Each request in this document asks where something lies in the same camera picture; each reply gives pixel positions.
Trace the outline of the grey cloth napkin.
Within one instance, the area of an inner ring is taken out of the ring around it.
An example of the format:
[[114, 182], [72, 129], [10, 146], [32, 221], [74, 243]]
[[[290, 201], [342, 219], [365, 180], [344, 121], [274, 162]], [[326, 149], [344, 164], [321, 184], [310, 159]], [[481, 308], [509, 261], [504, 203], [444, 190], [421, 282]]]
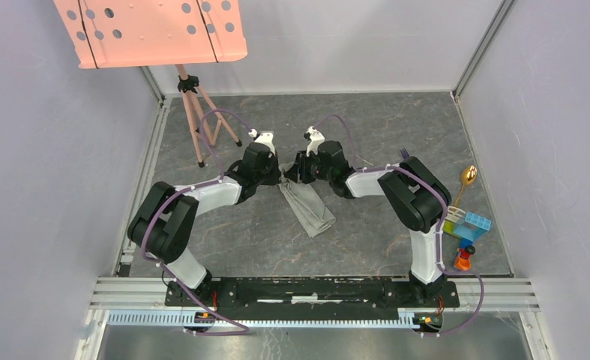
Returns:
[[286, 171], [293, 163], [279, 165], [281, 172], [278, 187], [285, 197], [298, 222], [310, 238], [328, 230], [336, 222], [321, 197], [309, 184], [297, 183], [286, 178]]

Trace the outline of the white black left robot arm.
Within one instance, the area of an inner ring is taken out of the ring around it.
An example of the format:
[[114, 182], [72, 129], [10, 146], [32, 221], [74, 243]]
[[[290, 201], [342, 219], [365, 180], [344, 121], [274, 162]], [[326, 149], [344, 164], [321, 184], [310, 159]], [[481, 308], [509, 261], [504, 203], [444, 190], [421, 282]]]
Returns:
[[274, 147], [252, 142], [222, 178], [185, 187], [164, 181], [152, 185], [127, 228], [127, 237], [146, 259], [160, 263], [184, 284], [187, 300], [204, 305], [212, 296], [212, 285], [205, 280], [211, 273], [187, 248], [196, 218], [243, 203], [259, 186], [276, 185], [279, 178]]

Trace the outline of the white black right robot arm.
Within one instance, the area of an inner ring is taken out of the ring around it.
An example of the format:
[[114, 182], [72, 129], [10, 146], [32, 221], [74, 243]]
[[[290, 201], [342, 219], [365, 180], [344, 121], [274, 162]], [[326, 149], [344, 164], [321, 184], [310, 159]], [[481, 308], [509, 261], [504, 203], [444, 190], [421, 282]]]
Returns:
[[302, 184], [325, 181], [345, 199], [385, 197], [410, 232], [412, 301], [428, 306], [439, 297], [437, 283], [445, 279], [440, 238], [451, 195], [417, 157], [404, 154], [398, 164], [357, 169], [338, 141], [324, 141], [315, 152], [299, 151], [285, 177]]

